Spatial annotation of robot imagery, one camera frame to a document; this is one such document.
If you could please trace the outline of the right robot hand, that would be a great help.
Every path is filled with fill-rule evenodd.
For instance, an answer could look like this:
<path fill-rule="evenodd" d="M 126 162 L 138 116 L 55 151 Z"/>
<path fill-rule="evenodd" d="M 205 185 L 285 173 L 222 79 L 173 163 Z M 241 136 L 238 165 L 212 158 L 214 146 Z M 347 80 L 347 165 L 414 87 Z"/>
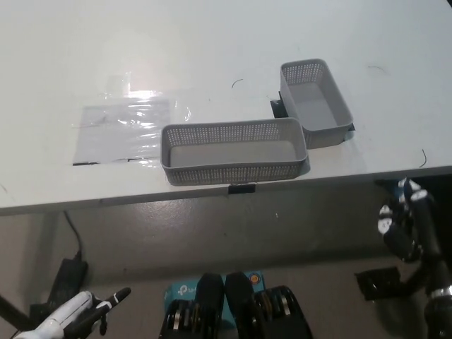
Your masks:
<path fill-rule="evenodd" d="M 441 257 L 433 207 L 428 190 L 406 177 L 397 183 L 395 196 L 380 208 L 377 230 L 401 261 L 433 262 Z"/>

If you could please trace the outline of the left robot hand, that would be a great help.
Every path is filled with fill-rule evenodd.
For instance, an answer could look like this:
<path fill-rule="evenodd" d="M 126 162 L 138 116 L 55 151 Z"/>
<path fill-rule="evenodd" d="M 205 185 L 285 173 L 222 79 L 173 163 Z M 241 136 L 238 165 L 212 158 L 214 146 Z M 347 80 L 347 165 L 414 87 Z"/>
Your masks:
<path fill-rule="evenodd" d="M 106 299 L 99 299 L 89 291 L 75 297 L 53 311 L 40 325 L 30 331 L 18 333 L 16 339 L 88 338 L 98 329 L 107 333 L 108 314 L 131 294 L 125 287 Z"/>

